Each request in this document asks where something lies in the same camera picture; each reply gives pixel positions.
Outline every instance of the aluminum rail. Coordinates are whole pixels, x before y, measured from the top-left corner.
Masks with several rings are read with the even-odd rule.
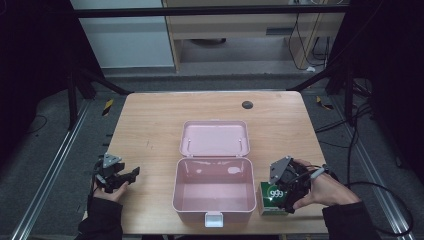
[[[32,227],[34,226],[35,221],[37,220],[38,215],[40,214],[41,209],[43,208],[44,203],[46,202],[47,197],[56,181],[56,178],[59,175],[63,163],[65,162],[66,157],[68,156],[72,144],[74,143],[75,138],[78,135],[79,130],[81,129],[81,126],[87,115],[90,103],[90,101],[84,100],[83,106],[81,106],[81,110],[79,113],[79,120],[75,124],[75,127],[72,130],[68,131],[68,133],[66,134],[62,145],[57,151],[56,156],[53,162],[51,163],[50,168],[46,173],[46,176],[43,179],[43,182],[41,183],[40,187],[37,190],[37,193],[32,199],[31,204],[27,208],[18,226],[13,231],[11,240],[25,240],[28,238]]]

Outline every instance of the wooden table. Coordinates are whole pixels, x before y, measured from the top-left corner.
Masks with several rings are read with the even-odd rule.
[[[252,109],[242,102],[251,101]],[[269,165],[286,155],[312,164],[325,162],[302,96],[298,92],[134,93],[128,96],[108,153],[123,158],[124,172],[140,166],[137,181],[121,199],[126,234],[294,234],[326,233],[322,206],[289,216],[260,216],[247,224],[205,228],[187,224],[172,206],[176,164],[184,122],[243,120],[247,123],[255,187],[268,181]]]

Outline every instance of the black cable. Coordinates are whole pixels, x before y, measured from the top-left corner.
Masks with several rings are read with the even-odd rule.
[[[351,119],[344,119],[344,120],[339,120],[330,124],[327,124],[325,126],[319,127],[317,129],[315,129],[315,133],[321,133],[321,132],[325,132],[325,131],[329,131],[331,129],[334,129],[346,122],[349,122],[350,120],[354,119],[354,118],[359,118],[362,117],[363,115],[369,113],[370,111],[368,111],[371,107],[367,107],[361,111],[358,111],[354,116],[352,116]]]
[[[365,81],[365,87],[362,86],[361,84],[357,83],[355,80],[353,81],[353,85],[354,85],[355,89],[360,92],[360,95],[365,96],[367,98],[371,97],[372,93],[368,89],[367,81]]]
[[[394,198],[396,198],[402,205],[403,205],[403,207],[406,209],[406,211],[407,211],[407,213],[408,213],[408,215],[409,215],[409,217],[410,217],[410,219],[411,219],[411,223],[409,224],[409,228],[405,231],[405,232],[402,232],[402,233],[394,233],[394,232],[390,232],[390,231],[387,231],[387,230],[384,230],[384,229],[381,229],[381,228],[379,228],[379,227],[377,227],[377,226],[374,226],[375,227],[375,229],[377,229],[377,231],[380,231],[380,232],[382,232],[382,233],[385,233],[385,234],[387,234],[387,235],[391,235],[391,236],[395,236],[395,237],[400,237],[400,236],[404,236],[404,235],[407,235],[407,234],[409,234],[411,231],[412,231],[412,229],[413,229],[413,226],[414,226],[414,218],[413,218],[413,215],[412,215],[412,213],[411,213],[411,211],[409,210],[409,208],[408,208],[408,206],[406,205],[406,203],[399,197],[399,196],[397,196],[393,191],[391,191],[390,189],[388,189],[388,188],[386,188],[386,187],[384,187],[384,186],[381,186],[381,185],[379,185],[379,184],[376,184],[376,183],[372,183],[372,182],[365,182],[365,181],[358,181],[358,182],[354,182],[354,183],[351,183],[350,182],[350,165],[351,165],[351,155],[352,155],[352,149],[353,149],[353,146],[356,144],[356,142],[358,141],[358,139],[359,139],[359,131],[358,131],[358,120],[359,120],[359,112],[361,111],[360,109],[361,109],[361,107],[363,107],[364,105],[366,105],[366,104],[368,104],[368,103],[364,103],[363,105],[361,105],[358,109],[357,109],[357,113],[355,114],[355,116],[356,117],[354,117],[353,118],[353,129],[354,129],[354,131],[353,131],[353,134],[352,134],[352,140],[351,140],[351,142],[350,142],[350,145],[349,145],[349,151],[348,151],[348,158],[347,158],[347,177],[346,177],[346,181],[347,181],[347,183],[345,184],[345,186],[347,187],[347,188],[351,188],[351,186],[352,185],[359,185],[359,184],[365,184],[365,185],[372,185],[372,186],[376,186],[376,187],[379,187],[379,188],[382,188],[382,189],[384,189],[385,191],[387,191],[387,192],[389,192]]]
[[[316,49],[316,46],[318,44],[319,39],[320,39],[320,37],[317,37],[317,39],[315,40],[314,47],[312,48],[312,56],[316,60],[324,61],[324,65],[325,65],[326,62],[327,62],[328,54],[329,54],[330,37],[327,37],[327,42],[326,42],[324,53],[316,53],[315,52],[315,49]]]
[[[308,166],[305,166],[306,168],[308,168],[308,167],[314,167],[314,168],[320,168],[320,166],[318,166],[318,165],[308,165]]]
[[[292,57],[292,59],[294,61],[294,55],[293,55],[293,52],[291,51],[291,38],[292,38],[292,36],[293,36],[293,34],[294,34],[295,30],[296,30],[297,31],[297,35],[299,37],[300,45],[302,46],[303,56],[305,57],[305,60],[311,65],[311,67],[323,66],[324,63],[322,63],[322,64],[311,63],[309,61],[309,59],[308,59],[308,56],[306,56],[305,45],[303,44],[302,37],[300,36],[300,31],[299,31],[299,15],[300,15],[299,13],[296,14],[296,21],[294,23],[293,31],[292,31],[292,33],[290,34],[290,37],[289,37],[289,52],[290,52],[290,55],[291,55],[291,57]],[[294,65],[296,66],[296,68],[298,70],[306,70],[306,68],[300,68],[299,66],[297,66],[296,61],[294,61]]]
[[[399,203],[401,203],[401,205],[403,206],[403,208],[405,209],[405,211],[408,213],[409,219],[410,219],[410,223],[408,223],[409,227],[404,232],[394,233],[394,232],[391,232],[391,231],[388,231],[388,230],[379,228],[379,227],[377,227],[377,226],[374,225],[374,228],[377,229],[377,231],[380,231],[382,233],[385,233],[387,235],[394,236],[394,237],[405,236],[405,235],[407,235],[407,234],[409,234],[409,233],[412,232],[412,229],[414,228],[414,215],[412,215],[411,210],[408,208],[408,206],[406,205],[405,201],[403,201],[401,197],[399,197],[398,195],[396,195],[392,190],[390,190],[390,189],[388,189],[388,188],[386,188],[384,186],[381,186],[381,185],[379,185],[377,183],[366,182],[366,181],[357,181],[357,182],[352,182],[349,185],[348,184],[345,184],[345,186],[348,187],[348,188],[350,188],[353,185],[371,185],[371,186],[378,187],[378,188],[381,188],[381,189],[389,192]]]
[[[369,87],[368,87],[368,81],[367,81],[367,80],[365,80],[365,89],[366,89],[368,92],[371,92],[371,91],[370,91],[370,89],[369,89]]]
[[[307,176],[307,175],[310,175],[310,174],[314,173],[316,170],[317,170],[317,169],[314,169],[314,170],[308,170],[307,172],[304,172],[304,173],[300,174],[299,176],[296,176],[295,178],[293,178],[293,179],[291,179],[290,181],[288,181],[288,182],[286,183],[286,185],[290,185],[290,184],[292,184],[292,183],[296,182],[297,180],[299,180],[299,179],[301,179],[301,178],[303,178],[303,177],[305,177],[305,176]]]
[[[40,131],[40,130],[44,127],[44,126],[46,126],[46,124],[47,124],[47,122],[48,122],[48,120],[47,120],[47,117],[46,117],[46,116],[43,116],[43,115],[36,115],[35,117],[41,117],[41,118],[43,118],[43,119],[44,119],[43,124],[41,124],[41,126],[40,126],[40,127],[38,127],[37,129],[32,130],[32,131],[29,131],[29,132],[27,132],[26,134],[31,134],[31,133],[38,132],[38,131]]]
[[[340,146],[340,145],[336,145],[336,144],[332,144],[332,143],[328,143],[328,142],[324,142],[324,141],[318,141],[318,142],[323,143],[323,144],[327,144],[327,145],[330,145],[330,146],[333,146],[333,147],[338,147],[338,148],[349,148],[349,146]]]

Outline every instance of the sleeve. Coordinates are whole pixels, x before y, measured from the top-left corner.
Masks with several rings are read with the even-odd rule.
[[[121,212],[121,204],[93,198],[88,217],[78,225],[75,240],[121,240]]]
[[[363,202],[334,205],[322,212],[330,240],[381,239]]]

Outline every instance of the pink plastic box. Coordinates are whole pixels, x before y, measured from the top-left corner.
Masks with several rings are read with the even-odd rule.
[[[247,222],[256,207],[247,126],[243,121],[184,124],[173,206],[184,222],[222,227]]]

